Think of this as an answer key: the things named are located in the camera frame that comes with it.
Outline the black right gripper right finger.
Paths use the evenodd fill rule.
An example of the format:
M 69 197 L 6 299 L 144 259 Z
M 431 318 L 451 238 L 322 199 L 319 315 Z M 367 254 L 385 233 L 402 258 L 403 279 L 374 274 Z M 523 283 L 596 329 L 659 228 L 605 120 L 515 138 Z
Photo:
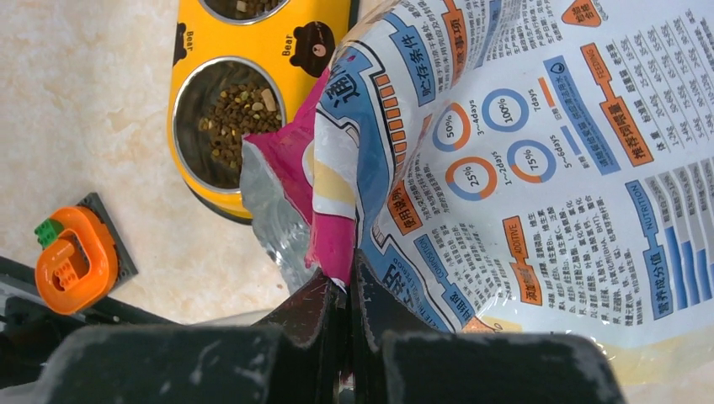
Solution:
M 563 333 L 451 333 L 399 301 L 354 254 L 352 372 L 358 403 L 623 403 L 605 356 Z

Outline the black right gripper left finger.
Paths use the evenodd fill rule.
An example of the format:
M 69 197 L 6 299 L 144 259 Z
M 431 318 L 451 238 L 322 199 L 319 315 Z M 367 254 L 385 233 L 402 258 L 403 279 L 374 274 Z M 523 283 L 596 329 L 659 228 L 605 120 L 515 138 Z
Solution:
M 334 403 L 346 294 L 317 274 L 251 326 L 93 326 L 50 356 L 35 403 Z

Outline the pink blue pet food bag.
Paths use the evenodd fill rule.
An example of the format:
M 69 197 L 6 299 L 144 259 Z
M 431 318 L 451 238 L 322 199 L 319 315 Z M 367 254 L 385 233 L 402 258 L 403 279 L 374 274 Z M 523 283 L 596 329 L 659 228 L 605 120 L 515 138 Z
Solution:
M 577 334 L 627 384 L 713 359 L 710 1 L 385 1 L 242 156 L 292 289 L 362 255 L 441 331 Z

